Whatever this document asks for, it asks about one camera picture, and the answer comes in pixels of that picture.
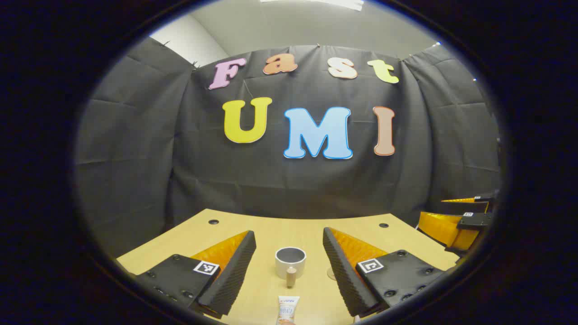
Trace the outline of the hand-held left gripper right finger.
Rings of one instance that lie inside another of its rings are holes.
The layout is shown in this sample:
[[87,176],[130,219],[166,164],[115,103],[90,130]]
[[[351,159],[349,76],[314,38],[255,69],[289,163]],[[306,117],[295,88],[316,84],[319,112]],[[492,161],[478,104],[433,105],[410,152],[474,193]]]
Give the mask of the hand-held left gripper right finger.
[[435,284],[452,267],[452,254],[416,230],[378,242],[326,227],[322,242],[351,316],[394,308]]

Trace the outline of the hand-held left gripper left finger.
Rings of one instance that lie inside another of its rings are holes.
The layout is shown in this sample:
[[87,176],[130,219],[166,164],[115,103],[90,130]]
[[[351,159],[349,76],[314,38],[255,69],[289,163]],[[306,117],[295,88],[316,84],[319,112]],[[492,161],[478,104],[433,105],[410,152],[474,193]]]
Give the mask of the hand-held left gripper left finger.
[[247,230],[190,257],[173,254],[135,279],[172,304],[220,319],[237,299],[255,250]]

